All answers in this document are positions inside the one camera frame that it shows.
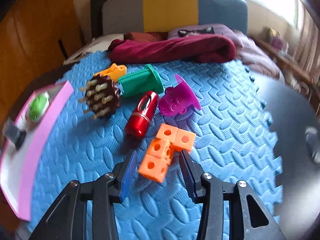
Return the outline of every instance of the yellow toy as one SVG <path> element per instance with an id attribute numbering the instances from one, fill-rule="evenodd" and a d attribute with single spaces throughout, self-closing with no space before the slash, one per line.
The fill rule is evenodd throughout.
<path id="1" fill-rule="evenodd" d="M 110 79 L 114 80 L 115 82 L 118 82 L 118 79 L 124 76 L 126 73 L 127 67 L 125 65 L 118 66 L 116 63 L 113 63 L 110 68 L 95 73 L 93 76 L 95 77 L 101 74 L 102 76 L 109 76 Z"/>

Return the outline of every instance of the wooden cabinet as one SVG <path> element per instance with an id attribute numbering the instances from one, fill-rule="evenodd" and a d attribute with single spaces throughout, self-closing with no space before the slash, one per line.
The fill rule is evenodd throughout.
<path id="1" fill-rule="evenodd" d="M 0 22 L 0 124 L 24 88 L 83 46 L 73 0 L 16 0 Z"/>
<path id="2" fill-rule="evenodd" d="M 12 235 L 18 227 L 20 220 L 11 210 L 2 191 L 0 190 L 0 224 L 5 228 L 9 235 Z"/>

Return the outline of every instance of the pink tray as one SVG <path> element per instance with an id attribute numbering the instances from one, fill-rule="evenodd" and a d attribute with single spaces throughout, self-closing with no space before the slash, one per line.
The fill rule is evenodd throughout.
<path id="1" fill-rule="evenodd" d="M 29 104 L 45 91 L 50 96 L 49 108 L 39 123 L 27 121 Z M 12 210 L 22 220 L 30 221 L 32 187 L 38 162 L 52 127 L 72 93 L 68 81 L 34 91 L 15 120 L 20 129 L 27 131 L 22 147 L 17 151 L 9 140 L 4 145 L 0 159 L 0 186 Z"/>

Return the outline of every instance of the orange connecting cube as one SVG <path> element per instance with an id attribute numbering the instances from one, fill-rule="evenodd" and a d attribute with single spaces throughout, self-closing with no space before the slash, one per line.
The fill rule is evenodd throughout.
<path id="1" fill-rule="evenodd" d="M 162 183 L 171 164 L 174 152 L 191 151 L 196 134 L 177 127 L 161 124 L 156 139 L 153 139 L 147 149 L 139 173 L 157 182 Z"/>
<path id="2" fill-rule="evenodd" d="M 195 139 L 195 133 L 179 129 L 173 142 L 174 150 L 177 152 L 180 152 L 181 150 L 187 150 L 188 152 L 191 152 Z"/>
<path id="3" fill-rule="evenodd" d="M 177 136 L 179 128 L 168 125 L 168 124 L 161 124 L 158 133 L 156 134 L 156 138 L 158 139 L 166 139 L 169 140 L 170 143 L 174 142 L 174 139 Z"/>
<path id="4" fill-rule="evenodd" d="M 153 139 L 147 149 L 146 154 L 157 158 L 167 158 L 170 156 L 170 142 L 168 140 Z"/>
<path id="5" fill-rule="evenodd" d="M 170 145 L 169 147 L 169 150 L 167 151 L 167 157 L 164 158 L 167 165 L 170 166 L 170 164 L 172 163 L 172 159 L 173 159 L 173 156 L 174 156 L 174 148 L 172 145 Z"/>
<path id="6" fill-rule="evenodd" d="M 138 171 L 145 178 L 162 183 L 167 174 L 168 165 L 165 159 L 146 154 Z"/>

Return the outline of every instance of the red blanket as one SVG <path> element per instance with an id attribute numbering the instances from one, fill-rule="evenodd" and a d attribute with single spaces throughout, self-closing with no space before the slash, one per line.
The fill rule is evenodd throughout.
<path id="1" fill-rule="evenodd" d="M 196 62 L 223 63 L 236 56 L 234 43 L 217 34 L 202 34 L 158 42 L 114 40 L 109 55 L 117 64 L 160 63 L 191 58 Z"/>

